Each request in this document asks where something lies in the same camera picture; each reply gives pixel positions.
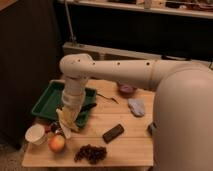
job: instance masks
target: white container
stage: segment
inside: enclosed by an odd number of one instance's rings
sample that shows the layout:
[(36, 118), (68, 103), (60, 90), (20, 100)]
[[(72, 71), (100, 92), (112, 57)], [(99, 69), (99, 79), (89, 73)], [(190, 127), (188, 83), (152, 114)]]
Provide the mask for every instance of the white container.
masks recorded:
[(25, 139), (35, 145), (42, 144), (47, 139), (44, 126), (40, 124), (31, 126), (25, 134)]

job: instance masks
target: floor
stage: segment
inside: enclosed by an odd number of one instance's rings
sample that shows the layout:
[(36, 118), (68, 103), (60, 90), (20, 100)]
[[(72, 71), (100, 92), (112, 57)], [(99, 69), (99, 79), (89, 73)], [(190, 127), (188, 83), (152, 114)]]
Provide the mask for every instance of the floor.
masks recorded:
[(15, 150), (11, 146), (0, 144), (0, 170), (1, 171), (146, 171), (140, 167), (130, 168), (24, 168), (21, 166), (26, 142), (20, 150)]

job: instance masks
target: green tray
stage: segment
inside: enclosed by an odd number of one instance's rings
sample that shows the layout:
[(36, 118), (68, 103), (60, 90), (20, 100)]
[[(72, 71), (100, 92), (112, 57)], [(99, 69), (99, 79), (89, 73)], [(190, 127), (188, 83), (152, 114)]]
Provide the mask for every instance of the green tray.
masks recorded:
[[(31, 113), (35, 116), (50, 119), (50, 120), (58, 120), (58, 116), (56, 113), (56, 108), (62, 106), (61, 94), (64, 89), (64, 84), (60, 82), (52, 82), (48, 85), (47, 89), (39, 98), (38, 102), (33, 107)], [(96, 90), (91, 88), (86, 88), (86, 98), (84, 101), (84, 105), (94, 103), (96, 97)], [(78, 127), (84, 127), (88, 117), (90, 110), (81, 112), (75, 123)]]

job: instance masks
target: toy fruit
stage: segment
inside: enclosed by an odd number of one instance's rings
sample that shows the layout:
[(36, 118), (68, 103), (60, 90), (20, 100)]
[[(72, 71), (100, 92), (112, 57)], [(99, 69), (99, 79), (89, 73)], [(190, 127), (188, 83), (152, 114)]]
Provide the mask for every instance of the toy fruit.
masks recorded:
[(65, 147), (65, 138), (62, 135), (54, 135), (48, 142), (51, 151), (55, 153), (61, 152)]

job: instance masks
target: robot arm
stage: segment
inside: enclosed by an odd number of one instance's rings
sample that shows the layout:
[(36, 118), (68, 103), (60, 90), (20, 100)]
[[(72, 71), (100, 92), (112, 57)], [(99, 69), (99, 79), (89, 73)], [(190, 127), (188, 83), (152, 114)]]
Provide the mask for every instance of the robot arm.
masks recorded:
[(213, 74), (193, 62), (93, 61), (89, 55), (65, 56), (62, 100), (70, 109), (82, 104), (89, 77), (156, 91), (153, 106), (154, 171), (213, 168)]
[(151, 91), (157, 89), (165, 75), (186, 65), (200, 64), (166, 60), (93, 61), (87, 54), (68, 55), (60, 62), (61, 71), (68, 79), (95, 77)]

